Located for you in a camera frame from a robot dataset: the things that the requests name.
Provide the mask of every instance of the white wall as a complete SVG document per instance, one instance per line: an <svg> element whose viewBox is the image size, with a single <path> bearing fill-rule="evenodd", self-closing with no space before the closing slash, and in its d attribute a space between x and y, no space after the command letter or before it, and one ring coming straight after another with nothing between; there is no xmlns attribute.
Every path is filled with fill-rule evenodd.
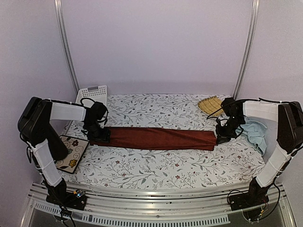
<svg viewBox="0 0 303 227"><path fill-rule="evenodd" d="M303 3L299 0L261 1L257 29L240 98L297 100L303 105ZM269 124L270 148L277 128ZM303 153L282 174L297 226L303 226Z"/></svg>
<svg viewBox="0 0 303 227"><path fill-rule="evenodd" d="M17 227L38 179L19 139L18 119L32 96L75 98L53 1L0 2L0 80L0 226Z"/></svg>
<svg viewBox="0 0 303 227"><path fill-rule="evenodd" d="M81 87L111 94L231 94L251 1L62 1Z"/></svg>

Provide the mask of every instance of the white tray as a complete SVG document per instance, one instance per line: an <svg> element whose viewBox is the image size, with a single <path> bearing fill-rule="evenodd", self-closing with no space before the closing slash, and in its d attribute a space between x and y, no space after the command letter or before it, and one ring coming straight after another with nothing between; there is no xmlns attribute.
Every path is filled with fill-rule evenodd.
<svg viewBox="0 0 303 227"><path fill-rule="evenodd" d="M76 103L81 104L80 100L82 98L91 98L94 101L101 102L105 106L107 105L107 86L102 85L102 86L97 86L97 87L88 87L88 88L83 88L80 89L77 95ZM93 105L93 102L84 99L82 101L84 106L86 107L91 107Z"/></svg>

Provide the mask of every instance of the dark red towel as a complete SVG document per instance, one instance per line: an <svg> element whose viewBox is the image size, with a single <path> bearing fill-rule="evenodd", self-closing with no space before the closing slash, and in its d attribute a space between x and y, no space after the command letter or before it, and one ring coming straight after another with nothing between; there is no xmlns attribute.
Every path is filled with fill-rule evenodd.
<svg viewBox="0 0 303 227"><path fill-rule="evenodd" d="M110 143L91 140L91 145L144 150L214 150L213 131L175 130L162 128L108 127Z"/></svg>

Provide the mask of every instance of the wire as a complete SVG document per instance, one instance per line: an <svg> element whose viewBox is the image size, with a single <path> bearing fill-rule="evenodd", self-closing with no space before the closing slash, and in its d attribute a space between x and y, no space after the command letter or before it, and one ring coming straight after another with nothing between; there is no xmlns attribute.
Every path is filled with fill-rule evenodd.
<svg viewBox="0 0 303 227"><path fill-rule="evenodd" d="M89 131L82 129L81 132L87 136Z"/></svg>
<svg viewBox="0 0 303 227"><path fill-rule="evenodd" d="M96 102L95 100L93 100L93 99L91 99L91 98L88 98L88 97L82 98L82 99L80 100L80 103L81 103L82 106L84 106L83 100L85 100L85 99L90 100L90 101L92 101L92 102L94 102L94 103Z"/></svg>
<svg viewBox="0 0 303 227"><path fill-rule="evenodd" d="M237 135L236 138L238 138L243 132L244 132L244 128L241 127L241 125L239 125L239 128L242 129L241 132Z"/></svg>
<svg viewBox="0 0 303 227"><path fill-rule="evenodd" d="M240 102L246 102L246 101L259 101L259 100L256 100L256 99L239 99L239 100L235 100L235 101L233 101L233 102L231 102L231 103L228 103L228 104L226 104L226 105L224 105L224 106L221 106L220 109L218 109L218 110L216 110L215 112L213 112L213 113L211 113L210 115L208 115L206 119L207 119L207 120L210 119L211 116L214 115L216 112L218 112L218 111L222 110L224 107L227 107L227 106L229 106L229 105L231 105L231 104L234 104L235 102L238 102L238 101L240 101Z"/></svg>
<svg viewBox="0 0 303 227"><path fill-rule="evenodd" d="M301 150L301 149L303 149L303 146L301 146L301 147L299 147L297 150L293 151L292 154L295 153L295 152L298 152L298 151Z"/></svg>
<svg viewBox="0 0 303 227"><path fill-rule="evenodd" d="M60 209L61 209L61 212L60 212L60 215L61 215L61 223L64 224L66 227L69 227L67 224L65 224L65 221L63 221L63 212L64 212L67 216L70 217L71 222L72 222L72 224L73 224L73 227L76 227L76 223L74 222L74 220L73 220L72 217L71 217L71 211L69 211L69 210L66 208L66 206L61 202L60 199L58 199L58 197L56 196L56 193L55 193L55 191L53 190L53 188L47 183L45 176L44 176L43 174L41 174L41 175L42 175L42 177L43 177L43 179L44 179L44 181L45 181L45 186L47 187L47 189L49 189L49 190L52 191L52 193L53 193L54 197L56 198L56 200L61 204L61 205L59 205L59 207L60 207Z"/></svg>
<svg viewBox="0 0 303 227"><path fill-rule="evenodd" d="M27 158L30 164L32 164L32 152L31 152L31 148L28 146L27 147Z"/></svg>
<svg viewBox="0 0 303 227"><path fill-rule="evenodd" d="M102 123L102 122L104 122L104 124L106 124L107 123L107 117L108 117L108 109L106 109L106 116L103 116L102 118L104 118L104 120L97 120L97 122L98 123Z"/></svg>
<svg viewBox="0 0 303 227"><path fill-rule="evenodd" d="M31 121L31 117L28 119L28 121L23 125L22 129L20 130L20 133L19 133L19 137L20 139L25 142L29 147L30 147L30 144L22 137L22 132L23 130L25 129L25 127L27 126L27 124Z"/></svg>
<svg viewBox="0 0 303 227"><path fill-rule="evenodd" d="M278 206L278 204L279 204L279 201L280 201L280 195L281 195L281 191L280 191L280 189L279 189L279 187L276 185L276 179L274 180L274 186L278 189L278 191L279 191L279 196L278 196L278 200L277 200L277 202L276 202L276 204L275 204L275 206L274 206L274 208L270 211L270 213L269 214L267 214L266 216L264 216L264 217L262 217L262 218L260 218L259 220L263 220L263 219L265 219L265 218L267 218L269 215L271 215L274 211L275 211L275 209L276 209L276 207Z"/></svg>
<svg viewBox="0 0 303 227"><path fill-rule="evenodd" d="M290 104L292 106L294 106L300 113L303 114L303 111L299 109L299 107L297 107L293 102L288 102L288 101L272 101L272 100L267 100L267 99L263 99L263 98L259 98L259 100L264 101L264 102L268 102L268 103L287 103Z"/></svg>
<svg viewBox="0 0 303 227"><path fill-rule="evenodd" d="M230 196L230 194L232 193L232 192L241 192L241 191L239 191L239 190L237 190L237 189L234 189L234 190L231 190L229 193L228 193L228 195L227 195L227 198L226 198L226 201L227 201L227 203L228 203L228 205L230 205L231 203L229 202L229 196Z"/></svg>
<svg viewBox="0 0 303 227"><path fill-rule="evenodd" d="M261 221L261 220L267 218L269 215L271 215L271 214L275 211L276 207L277 207L278 204L279 204L280 196L281 196L281 191L280 191L279 187L276 185L276 178L274 179L273 185L278 189L278 192L279 192L278 200L277 200L277 202L276 202L274 208L273 208L266 216L264 216L264 217L262 217L262 218L257 219L257 218L260 216L260 215L258 215L258 216L256 216L256 217L251 218L251 219L253 219L253 220L257 219L257 221ZM265 208L267 208L267 210L268 210L268 203L267 203L267 202L265 203L265 207L264 207L264 209L263 209L264 212L267 211L267 210L265 210ZM250 222L250 223L254 223L254 221L250 221L250 220L248 220L247 218L245 218L245 220L247 220L247 221Z"/></svg>

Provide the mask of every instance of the blue towel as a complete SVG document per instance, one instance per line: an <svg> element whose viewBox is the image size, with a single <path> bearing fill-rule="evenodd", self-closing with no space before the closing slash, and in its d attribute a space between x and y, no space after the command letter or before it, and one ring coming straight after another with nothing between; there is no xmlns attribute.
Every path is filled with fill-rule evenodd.
<svg viewBox="0 0 303 227"><path fill-rule="evenodd" d="M244 129L243 134L247 136L248 141L255 146L255 149L263 156L265 154L267 145L264 139L267 127L261 122L254 120L245 120L246 124L242 124Z"/></svg>

